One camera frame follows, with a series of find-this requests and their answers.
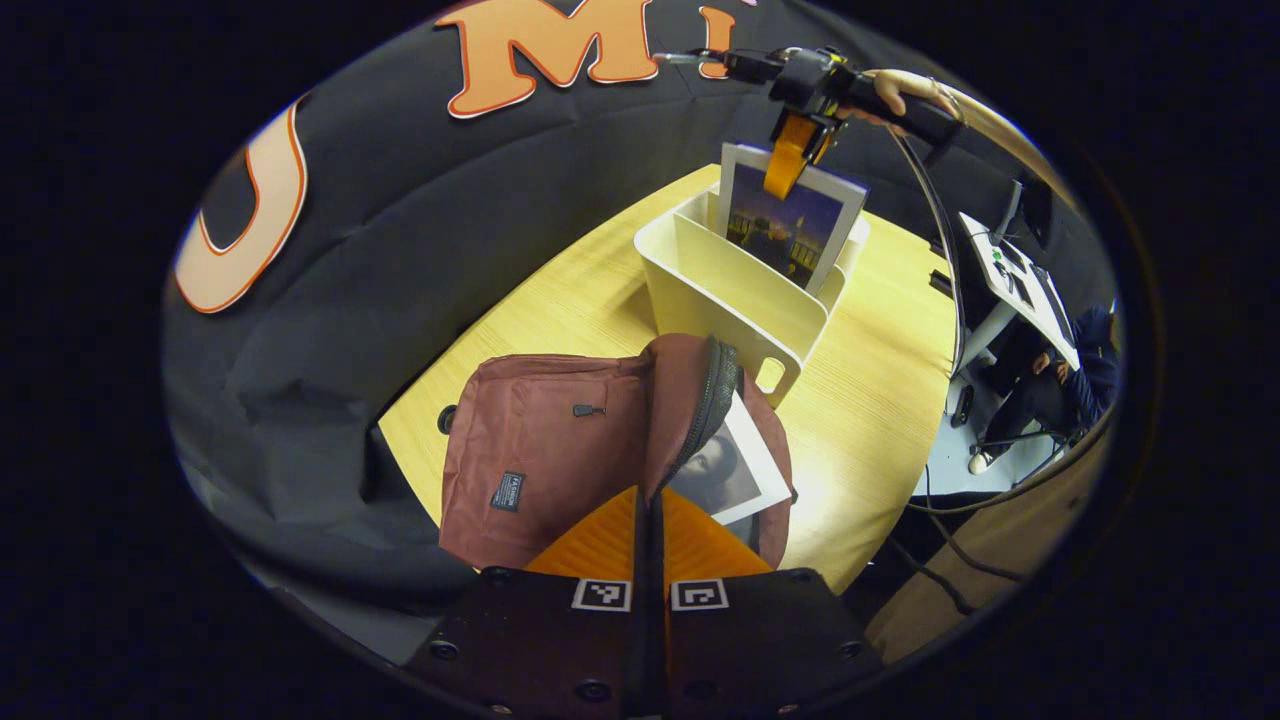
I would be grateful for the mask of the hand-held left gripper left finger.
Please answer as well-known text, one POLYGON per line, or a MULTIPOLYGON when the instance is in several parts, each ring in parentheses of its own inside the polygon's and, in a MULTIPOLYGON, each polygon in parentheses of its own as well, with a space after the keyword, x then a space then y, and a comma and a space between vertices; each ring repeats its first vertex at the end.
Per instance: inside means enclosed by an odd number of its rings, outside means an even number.
POLYGON ((652 707, 648 507, 627 489, 524 568, 481 570, 406 671, 492 720, 634 720, 652 707))

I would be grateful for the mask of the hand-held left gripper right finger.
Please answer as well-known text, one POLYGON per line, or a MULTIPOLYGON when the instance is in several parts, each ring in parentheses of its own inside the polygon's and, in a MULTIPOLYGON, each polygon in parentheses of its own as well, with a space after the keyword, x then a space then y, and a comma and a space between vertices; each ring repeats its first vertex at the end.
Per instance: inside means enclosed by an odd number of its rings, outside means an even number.
POLYGON ((884 669, 812 568, 777 570, 695 503, 653 503, 660 720, 805 720, 884 669))

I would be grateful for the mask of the blue night cover book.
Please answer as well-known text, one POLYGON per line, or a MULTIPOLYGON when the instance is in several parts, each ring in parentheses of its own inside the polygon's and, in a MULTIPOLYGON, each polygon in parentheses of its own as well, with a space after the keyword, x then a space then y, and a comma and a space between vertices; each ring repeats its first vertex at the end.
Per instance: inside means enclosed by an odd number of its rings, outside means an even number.
POLYGON ((765 190, 771 154, 722 143, 712 229, 815 296, 844 251, 869 190, 809 167, 785 199, 765 190))

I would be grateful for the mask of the white plastic bookshelf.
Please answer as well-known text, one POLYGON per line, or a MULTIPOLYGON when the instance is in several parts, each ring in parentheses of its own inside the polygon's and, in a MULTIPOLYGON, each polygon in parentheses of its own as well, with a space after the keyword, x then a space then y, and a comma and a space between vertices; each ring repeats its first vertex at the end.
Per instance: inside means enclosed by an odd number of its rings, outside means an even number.
POLYGON ((710 229, 718 201, 719 186, 708 184, 634 236, 655 328, 659 334, 713 336, 733 346, 740 365, 778 407, 852 283, 870 238, 869 217, 858 217, 824 284, 812 296, 710 229))

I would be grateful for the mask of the grey portrait cover book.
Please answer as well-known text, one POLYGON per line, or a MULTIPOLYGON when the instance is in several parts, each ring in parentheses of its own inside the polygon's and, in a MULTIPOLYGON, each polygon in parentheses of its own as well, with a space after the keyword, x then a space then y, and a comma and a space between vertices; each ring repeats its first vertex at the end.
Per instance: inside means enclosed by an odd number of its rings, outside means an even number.
POLYGON ((709 439, 675 473, 669 488, 724 527, 792 497, 737 395, 709 439))

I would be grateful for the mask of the maroon schoolbag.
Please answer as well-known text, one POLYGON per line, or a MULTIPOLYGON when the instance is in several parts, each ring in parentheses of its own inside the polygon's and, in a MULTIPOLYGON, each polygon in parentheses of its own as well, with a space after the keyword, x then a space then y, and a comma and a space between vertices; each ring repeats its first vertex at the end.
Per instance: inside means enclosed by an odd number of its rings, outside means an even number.
POLYGON ((662 334, 631 357, 494 357, 457 404, 442 477, 439 542, 474 566, 524 568, 627 489, 654 498, 745 402, 790 488, 727 529, 778 568, 796 497, 786 430, 739 351, 713 336, 662 334))

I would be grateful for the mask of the brown wooden panel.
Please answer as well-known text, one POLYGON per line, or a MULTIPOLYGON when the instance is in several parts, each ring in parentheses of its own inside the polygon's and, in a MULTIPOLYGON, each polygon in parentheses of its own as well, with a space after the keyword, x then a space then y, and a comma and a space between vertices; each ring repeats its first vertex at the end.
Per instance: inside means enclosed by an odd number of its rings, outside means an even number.
POLYGON ((954 533, 970 559, 1020 582, 979 571, 945 544, 872 616, 867 634, 879 656, 895 664, 1027 584, 1085 511, 1112 436, 1091 432, 1034 489, 977 511, 954 533))

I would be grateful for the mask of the black monitor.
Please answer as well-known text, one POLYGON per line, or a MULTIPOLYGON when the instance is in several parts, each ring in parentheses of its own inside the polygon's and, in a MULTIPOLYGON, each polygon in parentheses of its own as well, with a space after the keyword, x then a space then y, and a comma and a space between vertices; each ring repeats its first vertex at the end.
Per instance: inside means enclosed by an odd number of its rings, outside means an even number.
POLYGON ((1023 222, 1039 249, 1047 252, 1053 242, 1053 191, 1030 170, 1024 170, 1018 181, 1021 186, 1019 208, 1023 222))

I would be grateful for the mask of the white side desk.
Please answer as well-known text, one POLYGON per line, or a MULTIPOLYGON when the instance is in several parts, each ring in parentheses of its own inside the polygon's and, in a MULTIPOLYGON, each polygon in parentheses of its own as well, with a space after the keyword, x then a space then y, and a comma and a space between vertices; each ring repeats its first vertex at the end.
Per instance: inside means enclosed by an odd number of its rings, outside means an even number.
POLYGON ((996 243, 997 234, 977 219, 965 213, 959 213, 957 218, 975 252, 986 287, 997 299, 991 313, 965 341, 959 366, 970 364, 1019 316, 1050 342, 1073 370, 1078 370, 1080 360, 1073 322, 1050 273, 1010 243, 996 243))

